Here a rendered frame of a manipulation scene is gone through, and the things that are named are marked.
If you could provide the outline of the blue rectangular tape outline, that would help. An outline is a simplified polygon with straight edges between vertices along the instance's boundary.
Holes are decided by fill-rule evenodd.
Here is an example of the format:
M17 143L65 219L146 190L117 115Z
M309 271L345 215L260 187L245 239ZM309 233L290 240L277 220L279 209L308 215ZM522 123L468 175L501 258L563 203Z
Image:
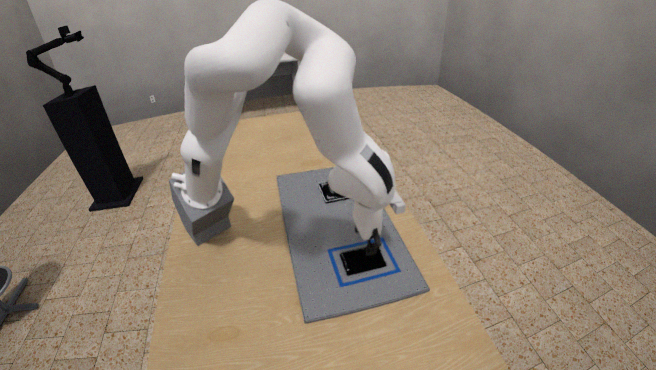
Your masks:
M364 245L364 244L367 244L367 241L359 242L359 243L355 243L355 244L350 244L350 245L346 245L346 246L341 246L341 247L336 247L336 248L332 248L332 249L327 249L340 287L345 287L345 286L349 286L349 285L353 285L353 284L357 284L357 283L361 283L361 282L365 282L365 281L369 281L369 280L372 280L372 279L376 279L376 278L380 278L380 277L384 277L384 276L387 276L387 275L391 275L391 274L394 274L394 273L401 272L401 270L400 270L398 264L396 263L390 249L388 248L384 238L381 237L380 240L381 240L384 248L386 249L386 251L387 251L387 253L388 253L388 255L389 255L389 257L390 257L390 259L391 259L391 261L392 261L392 263L393 263L396 270L392 270L392 271L389 271L389 272L377 274L377 275L374 275L374 276L370 276L370 277L366 277L366 278L362 278L362 279L358 279L358 280L354 280L354 281L350 281L350 282L346 282L346 283L343 283L343 281L341 279L341 276L340 276L339 270L337 268L337 265L336 265L334 256L332 254L332 251L337 251L337 250L342 250L342 249L346 249L346 248L351 248L351 247L355 247L355 246Z

